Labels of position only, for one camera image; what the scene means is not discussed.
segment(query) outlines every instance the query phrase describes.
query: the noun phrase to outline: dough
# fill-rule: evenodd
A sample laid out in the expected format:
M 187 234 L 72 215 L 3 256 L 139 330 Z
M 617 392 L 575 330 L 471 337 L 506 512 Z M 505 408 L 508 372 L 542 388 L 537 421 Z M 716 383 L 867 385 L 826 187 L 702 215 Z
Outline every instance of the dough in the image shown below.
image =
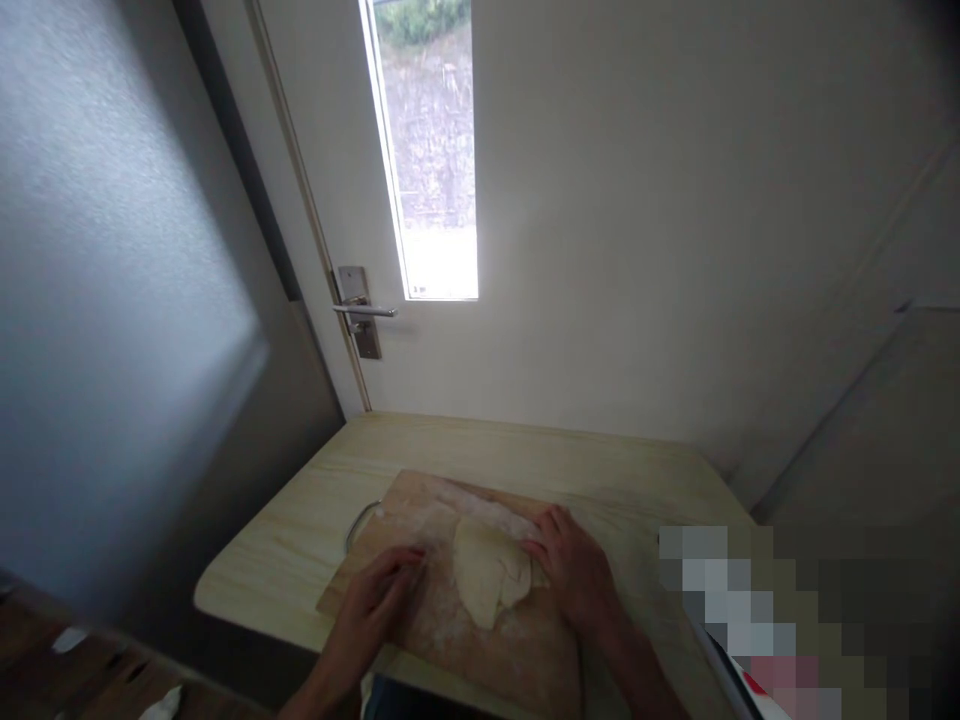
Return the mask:
M 500 611 L 530 592 L 533 572 L 530 557 L 516 540 L 465 516 L 453 539 L 453 577 L 473 622 L 492 630 Z

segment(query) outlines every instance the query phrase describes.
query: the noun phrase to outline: wooden table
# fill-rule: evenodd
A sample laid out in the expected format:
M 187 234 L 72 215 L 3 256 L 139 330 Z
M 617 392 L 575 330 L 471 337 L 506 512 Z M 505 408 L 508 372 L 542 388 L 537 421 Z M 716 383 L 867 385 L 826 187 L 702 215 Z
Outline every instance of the wooden table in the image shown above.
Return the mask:
M 695 451 L 562 430 L 368 413 L 351 420 L 210 564 L 197 608 L 319 651 L 331 621 L 314 606 L 367 503 L 409 468 L 570 507 L 610 558 L 620 595 L 646 630 L 692 716 L 732 718 L 679 599 L 659 583 L 663 524 L 753 524 Z M 396 648 L 374 665 L 402 682 L 510 718 L 528 713 Z M 600 658 L 583 655 L 585 717 L 627 717 Z

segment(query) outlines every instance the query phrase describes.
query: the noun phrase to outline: right hand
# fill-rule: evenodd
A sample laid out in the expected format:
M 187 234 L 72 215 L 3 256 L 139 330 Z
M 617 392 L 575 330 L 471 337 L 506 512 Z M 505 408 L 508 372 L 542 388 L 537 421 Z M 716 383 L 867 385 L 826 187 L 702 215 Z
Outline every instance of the right hand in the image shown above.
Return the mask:
M 596 640 L 629 624 L 603 548 L 570 511 L 551 505 L 534 522 L 543 544 L 524 540 L 520 545 L 543 566 L 560 612 L 577 634 Z

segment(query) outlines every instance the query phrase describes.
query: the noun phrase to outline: floor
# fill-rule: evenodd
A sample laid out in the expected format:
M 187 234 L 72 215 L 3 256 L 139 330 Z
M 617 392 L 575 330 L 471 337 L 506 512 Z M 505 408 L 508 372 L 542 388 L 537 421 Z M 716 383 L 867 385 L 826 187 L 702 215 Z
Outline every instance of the floor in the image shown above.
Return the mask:
M 54 650 L 69 617 L 29 590 L 0 595 L 0 717 L 139 718 L 180 686 L 178 720 L 272 714 L 196 672 L 109 630 Z

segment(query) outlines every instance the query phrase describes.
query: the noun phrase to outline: cutting board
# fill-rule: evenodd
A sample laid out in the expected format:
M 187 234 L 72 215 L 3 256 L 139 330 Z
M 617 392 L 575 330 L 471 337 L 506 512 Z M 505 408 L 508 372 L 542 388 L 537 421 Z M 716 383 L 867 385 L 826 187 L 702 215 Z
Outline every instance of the cutting board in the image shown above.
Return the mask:
M 336 617 L 350 579 L 382 550 L 425 546 L 424 576 L 391 642 L 543 717 L 579 718 L 577 639 L 549 590 L 532 588 L 500 614 L 493 630 L 482 630 L 460 603 L 453 577 L 453 537 L 462 516 L 523 539 L 539 534 L 530 520 L 546 507 L 519 495 L 403 470 L 354 537 L 317 610 Z

